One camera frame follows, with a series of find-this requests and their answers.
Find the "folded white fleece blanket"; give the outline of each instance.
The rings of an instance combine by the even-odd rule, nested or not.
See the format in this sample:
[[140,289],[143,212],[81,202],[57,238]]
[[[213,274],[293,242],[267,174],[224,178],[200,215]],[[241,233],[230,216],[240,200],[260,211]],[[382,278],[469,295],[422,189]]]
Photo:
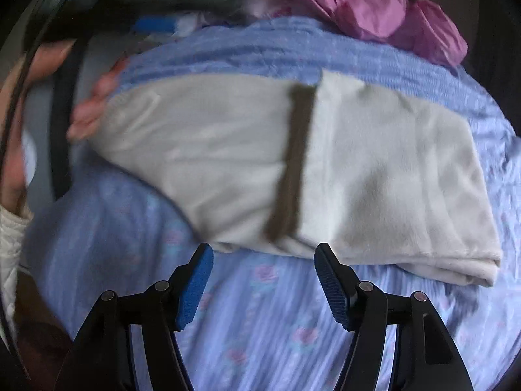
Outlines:
[[324,72],[318,88],[187,75],[108,105],[92,139],[176,202],[221,251],[397,263],[493,284],[502,251],[466,121],[440,105]]

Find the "clothing pile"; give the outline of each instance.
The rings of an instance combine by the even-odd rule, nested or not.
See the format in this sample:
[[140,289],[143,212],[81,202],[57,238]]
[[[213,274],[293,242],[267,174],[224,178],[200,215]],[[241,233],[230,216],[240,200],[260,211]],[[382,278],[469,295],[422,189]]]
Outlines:
[[429,0],[246,0],[255,18],[318,16],[352,38],[387,43],[442,66],[455,67],[467,43],[439,5]]

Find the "laundry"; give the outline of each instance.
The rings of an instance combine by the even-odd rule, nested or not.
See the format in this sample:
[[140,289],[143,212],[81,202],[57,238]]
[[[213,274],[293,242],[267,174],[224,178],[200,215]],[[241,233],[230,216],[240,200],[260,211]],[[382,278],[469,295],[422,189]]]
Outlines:
[[468,50],[449,16],[429,0],[246,0],[245,8],[257,18],[319,16],[347,36],[392,44],[436,65],[455,67]]
[[490,286],[502,250],[466,121],[324,72],[160,80],[115,96],[92,144],[176,202],[217,250],[399,264]]

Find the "blue fabric item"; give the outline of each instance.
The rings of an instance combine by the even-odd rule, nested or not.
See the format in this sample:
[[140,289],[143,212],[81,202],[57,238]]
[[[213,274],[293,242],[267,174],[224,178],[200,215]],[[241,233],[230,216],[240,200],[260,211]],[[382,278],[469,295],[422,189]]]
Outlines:
[[[385,292],[426,292],[466,363],[476,391],[492,389],[520,350],[521,146],[492,98],[463,69],[434,66],[391,46],[337,35],[305,18],[246,28],[209,27],[131,59],[120,90],[187,73],[249,73],[313,84],[322,68],[355,75],[461,114],[471,126],[504,261],[493,288],[431,281],[395,266],[355,266]],[[92,156],[71,191],[35,219],[31,270],[74,336],[99,294],[141,292],[186,263],[199,239],[155,190]],[[389,327],[378,390],[387,389]],[[142,391],[150,390],[135,335]],[[195,319],[176,334],[196,390],[330,391],[351,334],[337,324],[313,261],[243,250],[215,254]]]

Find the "blue gripper pad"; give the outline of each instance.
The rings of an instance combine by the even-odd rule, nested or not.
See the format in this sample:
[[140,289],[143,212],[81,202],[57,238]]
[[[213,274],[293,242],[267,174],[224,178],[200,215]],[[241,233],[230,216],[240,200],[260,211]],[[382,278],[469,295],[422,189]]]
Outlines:
[[214,251],[208,244],[199,244],[186,265],[178,266],[170,277],[170,284],[179,292],[176,330],[184,330],[195,316],[208,278],[214,266]]
[[342,290],[342,286],[333,269],[333,266],[328,260],[327,249],[325,249],[323,245],[324,244],[321,244],[315,249],[315,254],[313,257],[315,271],[317,273],[320,284],[322,285],[322,289],[324,290],[324,294],[326,295],[329,308],[333,313],[334,320],[340,323],[344,329],[346,329],[349,322],[347,317],[349,310],[347,297],[345,292]]

